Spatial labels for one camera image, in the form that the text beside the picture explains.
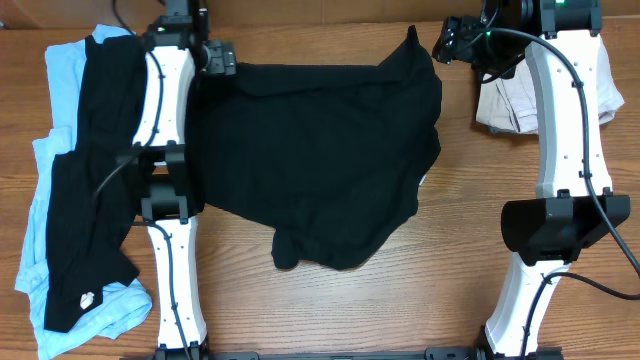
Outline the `black t-shirt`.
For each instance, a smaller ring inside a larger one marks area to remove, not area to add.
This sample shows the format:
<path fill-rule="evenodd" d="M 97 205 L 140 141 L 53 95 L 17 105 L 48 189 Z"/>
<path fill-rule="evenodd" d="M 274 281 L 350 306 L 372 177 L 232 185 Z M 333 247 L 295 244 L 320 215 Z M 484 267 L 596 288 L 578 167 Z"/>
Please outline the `black t-shirt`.
<path fill-rule="evenodd" d="M 441 102 L 414 28 L 376 66 L 242 63 L 204 77 L 186 127 L 198 198 L 272 227 L 279 269 L 358 267 L 416 213 Z"/>

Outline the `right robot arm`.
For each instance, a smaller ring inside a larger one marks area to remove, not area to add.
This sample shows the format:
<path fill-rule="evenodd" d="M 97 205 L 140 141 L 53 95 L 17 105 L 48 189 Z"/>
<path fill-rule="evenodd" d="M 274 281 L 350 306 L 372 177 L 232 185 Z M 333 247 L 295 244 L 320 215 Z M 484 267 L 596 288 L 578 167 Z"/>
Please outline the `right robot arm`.
<path fill-rule="evenodd" d="M 540 168 L 536 196 L 510 201 L 501 233 L 510 262 L 496 308 L 469 347 L 433 347 L 430 359 L 558 359 L 538 333 L 559 282 L 582 250 L 616 236 L 630 215 L 602 152 L 596 68 L 603 27 L 597 0 L 487 1 L 479 16 L 451 16 L 432 55 L 471 65 L 486 81 L 530 69 Z"/>

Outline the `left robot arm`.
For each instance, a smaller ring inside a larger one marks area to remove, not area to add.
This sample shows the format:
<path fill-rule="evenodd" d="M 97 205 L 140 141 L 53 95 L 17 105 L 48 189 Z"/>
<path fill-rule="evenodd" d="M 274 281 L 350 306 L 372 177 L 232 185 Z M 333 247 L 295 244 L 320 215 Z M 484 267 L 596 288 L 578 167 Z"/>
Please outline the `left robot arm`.
<path fill-rule="evenodd" d="M 229 76 L 236 57 L 229 43 L 209 39 L 208 4 L 167 0 L 149 25 L 144 105 L 129 154 L 118 161 L 140 200 L 138 225 L 155 256 L 160 324 L 155 359 L 207 359 L 196 265 L 199 206 L 186 157 L 185 125 L 192 84 L 202 75 Z"/>

